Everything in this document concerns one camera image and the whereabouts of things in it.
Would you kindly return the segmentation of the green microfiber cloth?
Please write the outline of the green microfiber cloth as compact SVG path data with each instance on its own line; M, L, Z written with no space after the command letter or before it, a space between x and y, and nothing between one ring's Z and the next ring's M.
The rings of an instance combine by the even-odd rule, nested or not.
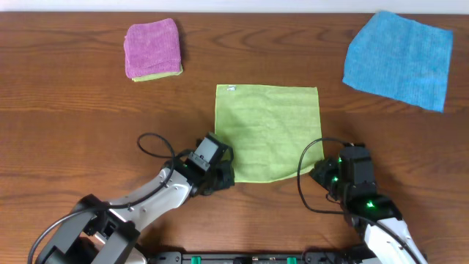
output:
M234 150L238 183L272 183L309 171L323 159L315 87L219 84L215 134Z

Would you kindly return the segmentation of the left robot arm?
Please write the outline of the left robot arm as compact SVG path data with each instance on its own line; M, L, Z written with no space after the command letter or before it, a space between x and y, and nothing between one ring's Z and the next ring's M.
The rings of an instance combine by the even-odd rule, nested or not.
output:
M148 263L141 231L197 195L235 183L231 161L171 161L131 194L104 202L90 194L33 243L29 263Z

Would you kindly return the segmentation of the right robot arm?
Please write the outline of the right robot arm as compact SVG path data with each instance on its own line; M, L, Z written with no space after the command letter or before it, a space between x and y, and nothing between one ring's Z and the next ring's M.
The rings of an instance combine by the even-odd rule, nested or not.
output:
M370 158L327 158L309 175L339 203L339 213L379 263L427 262L397 206L378 192Z

